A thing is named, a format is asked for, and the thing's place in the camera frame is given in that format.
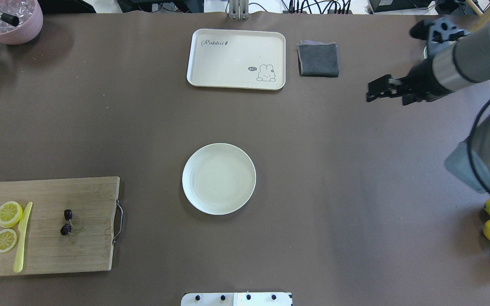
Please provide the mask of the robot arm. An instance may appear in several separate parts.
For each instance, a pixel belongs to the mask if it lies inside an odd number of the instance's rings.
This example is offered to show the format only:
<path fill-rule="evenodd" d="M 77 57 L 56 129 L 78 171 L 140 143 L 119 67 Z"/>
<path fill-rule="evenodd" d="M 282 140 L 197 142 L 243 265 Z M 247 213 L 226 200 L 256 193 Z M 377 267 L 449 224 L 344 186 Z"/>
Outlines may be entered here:
<path fill-rule="evenodd" d="M 365 120 L 359 135 L 366 142 L 367 160 L 362 168 L 373 168 L 373 178 L 348 196 L 354 209 L 371 213 L 383 208 L 395 212 L 420 213 L 455 204 L 487 213 L 471 195 L 461 203 L 464 188 L 442 174 L 444 166 L 462 183 L 474 189 L 490 187 L 490 24 L 457 41 L 434 42 L 467 30 L 476 17 L 441 16 L 420 20 L 411 35 L 424 37 L 427 45 L 441 48 L 435 55 L 419 59 L 418 47 L 404 30 L 407 16 L 374 18 L 377 31 L 364 31 L 354 47 L 360 64 L 354 68 L 359 87 L 386 72 L 397 72 L 397 91 L 411 91 L 407 98 L 417 105 L 410 110 L 398 106 L 362 106 Z"/>

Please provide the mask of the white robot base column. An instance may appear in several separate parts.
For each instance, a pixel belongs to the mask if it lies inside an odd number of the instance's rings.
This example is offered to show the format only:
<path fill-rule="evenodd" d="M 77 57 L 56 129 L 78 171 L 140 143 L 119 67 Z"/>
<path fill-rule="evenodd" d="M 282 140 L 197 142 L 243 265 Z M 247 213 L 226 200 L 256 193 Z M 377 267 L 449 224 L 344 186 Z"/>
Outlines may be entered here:
<path fill-rule="evenodd" d="M 188 293 L 181 306 L 293 306 L 288 292 L 208 292 Z"/>

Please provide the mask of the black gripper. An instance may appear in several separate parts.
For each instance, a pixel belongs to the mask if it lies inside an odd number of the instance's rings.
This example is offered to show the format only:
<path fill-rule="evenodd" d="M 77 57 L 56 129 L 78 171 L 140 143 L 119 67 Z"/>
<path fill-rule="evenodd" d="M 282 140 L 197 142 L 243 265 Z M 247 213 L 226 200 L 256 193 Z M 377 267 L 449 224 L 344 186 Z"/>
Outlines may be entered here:
<path fill-rule="evenodd" d="M 384 75 L 369 82 L 366 102 L 385 97 L 395 98 L 401 94 L 402 104 L 407 106 L 415 102 L 432 102 L 452 93 L 441 85 L 434 75 L 434 56 L 466 35 L 467 30 L 445 17 L 416 23 L 410 29 L 410 36 L 426 41 L 426 59 L 411 68 L 403 78 Z"/>

